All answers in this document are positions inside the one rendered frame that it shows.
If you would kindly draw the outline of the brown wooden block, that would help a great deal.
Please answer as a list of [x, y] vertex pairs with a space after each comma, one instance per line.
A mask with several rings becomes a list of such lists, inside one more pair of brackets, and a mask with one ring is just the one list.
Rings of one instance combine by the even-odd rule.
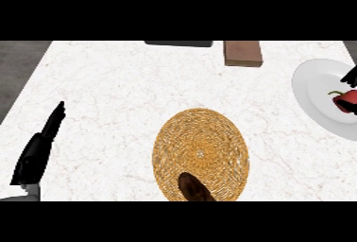
[[222, 55], [227, 66], [259, 67], [264, 62], [258, 41], [224, 41]]

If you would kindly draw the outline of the woven straw oval placemat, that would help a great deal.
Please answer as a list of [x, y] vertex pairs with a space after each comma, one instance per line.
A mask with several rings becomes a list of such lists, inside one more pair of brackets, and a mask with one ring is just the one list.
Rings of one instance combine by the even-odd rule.
[[156, 184], [168, 200], [184, 200], [178, 176], [190, 173], [215, 200], [236, 201], [249, 172], [247, 147], [228, 118], [209, 109], [178, 112], [156, 136], [152, 165]]

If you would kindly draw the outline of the dark brown elongated vegetable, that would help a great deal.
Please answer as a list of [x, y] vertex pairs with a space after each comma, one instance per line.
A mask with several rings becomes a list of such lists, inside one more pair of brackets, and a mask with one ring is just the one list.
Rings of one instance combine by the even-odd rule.
[[187, 172], [178, 176], [178, 189], [187, 201], [215, 201], [208, 188]]

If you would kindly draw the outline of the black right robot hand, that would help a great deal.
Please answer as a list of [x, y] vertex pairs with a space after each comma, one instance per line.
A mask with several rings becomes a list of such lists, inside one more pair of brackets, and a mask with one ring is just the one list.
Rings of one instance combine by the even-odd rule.
[[343, 76], [342, 82], [345, 82], [351, 88], [357, 87], [357, 65]]

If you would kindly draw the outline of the white round plate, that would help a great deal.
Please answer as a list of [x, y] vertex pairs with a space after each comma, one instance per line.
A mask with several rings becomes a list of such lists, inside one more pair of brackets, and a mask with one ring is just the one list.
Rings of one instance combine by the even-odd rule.
[[298, 105], [315, 123], [346, 140], [357, 141], [357, 115], [339, 110], [332, 94], [351, 90], [340, 82], [349, 70], [351, 66], [336, 60], [306, 60], [293, 71], [292, 88]]

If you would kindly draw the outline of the dark grey flat object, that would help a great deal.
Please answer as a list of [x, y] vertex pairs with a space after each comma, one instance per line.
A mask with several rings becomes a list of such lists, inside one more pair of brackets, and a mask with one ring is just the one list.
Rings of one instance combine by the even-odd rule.
[[149, 45], [211, 47], [214, 41], [143, 41]]

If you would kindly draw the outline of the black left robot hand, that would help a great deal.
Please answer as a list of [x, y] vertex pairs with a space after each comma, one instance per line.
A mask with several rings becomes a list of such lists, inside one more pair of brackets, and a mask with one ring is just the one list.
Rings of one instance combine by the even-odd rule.
[[51, 143], [65, 118], [63, 102], [51, 112], [41, 132], [36, 132], [20, 152], [10, 185], [36, 184], [47, 166]]

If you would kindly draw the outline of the red bell pepper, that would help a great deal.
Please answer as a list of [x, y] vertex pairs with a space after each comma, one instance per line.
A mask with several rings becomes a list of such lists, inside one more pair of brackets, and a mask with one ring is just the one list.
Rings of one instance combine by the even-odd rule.
[[357, 90], [349, 90], [345, 93], [340, 91], [332, 91], [329, 94], [336, 96], [332, 98], [332, 101], [345, 113], [354, 113], [357, 115]]

